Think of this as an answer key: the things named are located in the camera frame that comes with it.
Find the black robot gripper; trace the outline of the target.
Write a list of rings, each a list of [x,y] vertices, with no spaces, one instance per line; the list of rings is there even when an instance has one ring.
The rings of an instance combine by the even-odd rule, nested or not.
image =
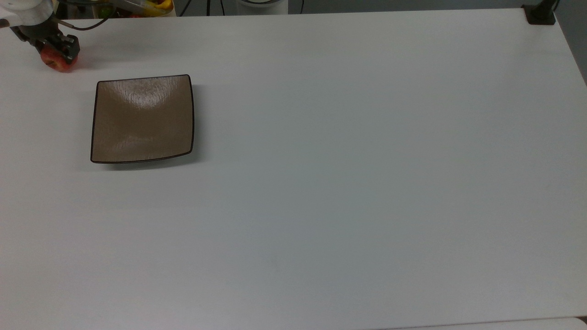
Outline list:
[[[39,54],[60,54],[63,33],[58,28],[57,22],[50,18],[40,24],[27,26],[20,25],[10,27],[10,30],[22,42],[30,43],[36,47]],[[63,58],[67,64],[73,64],[80,52],[79,39],[75,35],[63,36]]]

